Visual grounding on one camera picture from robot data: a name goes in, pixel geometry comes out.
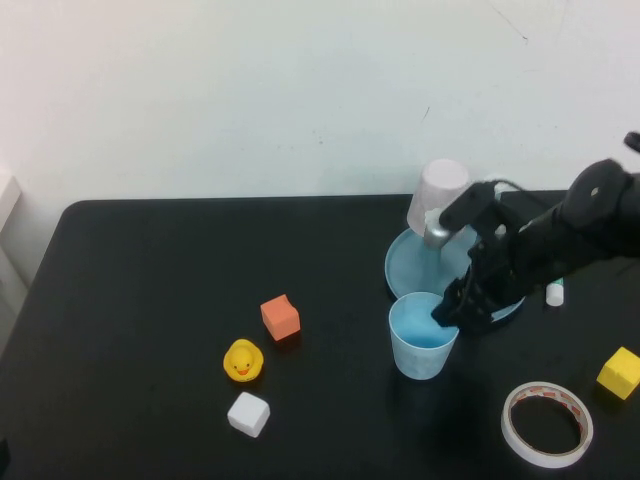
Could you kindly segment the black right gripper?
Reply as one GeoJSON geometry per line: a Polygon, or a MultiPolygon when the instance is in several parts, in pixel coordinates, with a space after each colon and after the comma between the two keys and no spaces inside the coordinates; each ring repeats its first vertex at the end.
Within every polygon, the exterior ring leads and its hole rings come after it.
{"type": "Polygon", "coordinates": [[[468,250],[465,275],[445,289],[432,318],[464,335],[486,334],[493,328],[489,308],[507,307],[540,289],[541,218],[522,216],[503,202],[454,202],[452,229],[470,226],[479,239],[468,250]]]}

